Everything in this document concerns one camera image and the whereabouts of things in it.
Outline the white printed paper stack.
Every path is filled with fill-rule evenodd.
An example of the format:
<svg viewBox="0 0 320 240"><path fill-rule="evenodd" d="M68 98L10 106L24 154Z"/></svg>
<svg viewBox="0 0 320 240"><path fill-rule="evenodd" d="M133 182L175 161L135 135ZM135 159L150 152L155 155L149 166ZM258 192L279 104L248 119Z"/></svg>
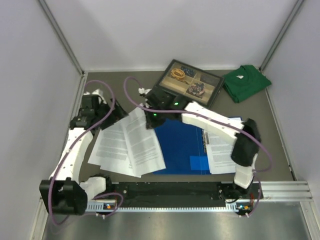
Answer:
<svg viewBox="0 0 320 240"><path fill-rule="evenodd" d="M101 130L88 163L101 170L140 178L166 168L161 146L146 116L135 108L128 116Z"/></svg>

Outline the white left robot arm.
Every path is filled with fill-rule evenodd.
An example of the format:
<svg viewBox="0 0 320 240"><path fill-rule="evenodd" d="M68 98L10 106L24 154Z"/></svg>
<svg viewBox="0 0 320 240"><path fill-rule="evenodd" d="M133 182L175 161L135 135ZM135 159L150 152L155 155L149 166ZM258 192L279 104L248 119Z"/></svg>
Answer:
<svg viewBox="0 0 320 240"><path fill-rule="evenodd" d="M85 154L95 135L128 115L114 97L110 100L108 104L100 89L83 94L78 113L69 123L60 161L49 179L39 185L48 213L81 216L89 201L113 194L115 188L107 175L96 174L86 181L79 180Z"/></svg>

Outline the white paper sheet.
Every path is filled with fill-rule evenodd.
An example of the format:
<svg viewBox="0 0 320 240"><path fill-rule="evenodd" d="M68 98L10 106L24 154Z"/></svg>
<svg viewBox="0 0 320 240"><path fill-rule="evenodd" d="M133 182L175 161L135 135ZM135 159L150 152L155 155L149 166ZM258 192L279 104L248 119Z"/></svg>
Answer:
<svg viewBox="0 0 320 240"><path fill-rule="evenodd" d="M209 134L210 145L204 145L204 152L208 159L209 172L212 175L220 174L232 174L236 172L236 164L231 159L231 153L233 150L232 145L225 142L221 137L211 132Z"/></svg>

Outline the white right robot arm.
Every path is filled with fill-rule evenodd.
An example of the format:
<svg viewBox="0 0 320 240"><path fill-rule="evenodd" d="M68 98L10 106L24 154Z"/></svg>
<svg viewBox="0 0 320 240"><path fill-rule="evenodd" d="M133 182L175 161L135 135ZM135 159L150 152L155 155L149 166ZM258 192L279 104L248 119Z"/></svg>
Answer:
<svg viewBox="0 0 320 240"><path fill-rule="evenodd" d="M255 163L262 149L261 135L253 119L240 121L223 116L194 100L158 87L139 88L138 92L144 98L143 110L148 129L160 127L167 120L179 121L219 136L230 144L230 158L235 163L233 192L239 198L251 193Z"/></svg>

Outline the blue plastic folder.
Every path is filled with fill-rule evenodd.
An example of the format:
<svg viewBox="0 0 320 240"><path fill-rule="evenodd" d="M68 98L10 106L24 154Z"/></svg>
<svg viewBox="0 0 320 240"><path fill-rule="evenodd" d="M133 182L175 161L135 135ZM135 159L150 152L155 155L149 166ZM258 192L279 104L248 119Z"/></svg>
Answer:
<svg viewBox="0 0 320 240"><path fill-rule="evenodd" d="M166 168L154 174L211 175L201 128L168 119L155 133Z"/></svg>

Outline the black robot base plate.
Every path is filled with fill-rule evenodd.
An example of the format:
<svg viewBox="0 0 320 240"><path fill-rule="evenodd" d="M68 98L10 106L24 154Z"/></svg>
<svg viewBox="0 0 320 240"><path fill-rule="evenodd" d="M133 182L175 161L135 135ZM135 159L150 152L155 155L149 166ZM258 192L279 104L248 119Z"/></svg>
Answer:
<svg viewBox="0 0 320 240"><path fill-rule="evenodd" d="M106 185L107 193L124 196L126 207L214 207L225 200L257 199L258 183L241 190L233 182L118 182Z"/></svg>

